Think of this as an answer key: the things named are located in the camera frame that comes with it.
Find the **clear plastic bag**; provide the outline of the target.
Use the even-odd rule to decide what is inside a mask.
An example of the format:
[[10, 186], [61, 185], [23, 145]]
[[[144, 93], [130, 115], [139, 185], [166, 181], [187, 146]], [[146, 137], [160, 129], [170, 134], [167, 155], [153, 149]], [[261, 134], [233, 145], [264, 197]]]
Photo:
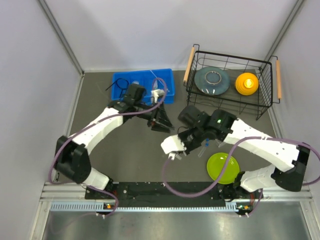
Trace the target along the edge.
[[152, 82], [152, 90], [156, 90], [159, 88], [158, 80], [154, 79]]

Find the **small clear glass funnel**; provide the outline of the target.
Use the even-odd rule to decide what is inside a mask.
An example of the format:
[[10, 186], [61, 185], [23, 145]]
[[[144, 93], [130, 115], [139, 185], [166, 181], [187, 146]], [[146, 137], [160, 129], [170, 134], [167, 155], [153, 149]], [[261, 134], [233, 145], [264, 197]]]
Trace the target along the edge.
[[152, 75], [154, 76], [154, 79], [157, 79], [158, 80], [158, 89], [162, 89], [164, 90], [165, 89], [165, 82], [162, 78], [158, 77], [158, 75], [155, 74], [155, 72], [153, 70], [150, 70], [150, 72], [152, 73]]

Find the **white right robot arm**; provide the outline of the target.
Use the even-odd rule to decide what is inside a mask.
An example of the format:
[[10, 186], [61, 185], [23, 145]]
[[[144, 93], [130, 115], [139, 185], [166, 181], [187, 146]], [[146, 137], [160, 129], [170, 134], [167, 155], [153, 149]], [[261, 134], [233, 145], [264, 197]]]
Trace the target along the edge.
[[217, 109], [212, 114], [187, 106], [178, 116], [187, 130], [178, 134], [186, 154], [201, 146], [206, 140], [218, 140], [235, 145], [261, 157], [269, 166], [240, 172], [234, 180], [233, 192], [239, 198], [263, 188], [279, 186], [290, 192], [299, 192], [307, 168], [310, 150], [300, 144], [276, 141], [269, 135], [246, 124], [225, 110]]

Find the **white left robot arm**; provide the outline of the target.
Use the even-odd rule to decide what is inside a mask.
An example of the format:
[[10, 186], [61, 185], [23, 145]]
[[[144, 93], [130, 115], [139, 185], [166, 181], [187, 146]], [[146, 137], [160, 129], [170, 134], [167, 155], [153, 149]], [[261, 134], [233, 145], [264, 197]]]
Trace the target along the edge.
[[146, 120], [153, 131], [169, 133], [173, 125], [164, 108], [167, 91], [166, 87], [153, 89], [151, 104], [146, 104], [146, 89], [130, 84], [121, 99], [111, 101], [85, 128], [57, 140], [52, 168], [76, 184], [95, 188], [102, 198], [109, 198], [114, 191], [113, 180], [92, 167], [90, 153], [111, 131], [133, 117]]

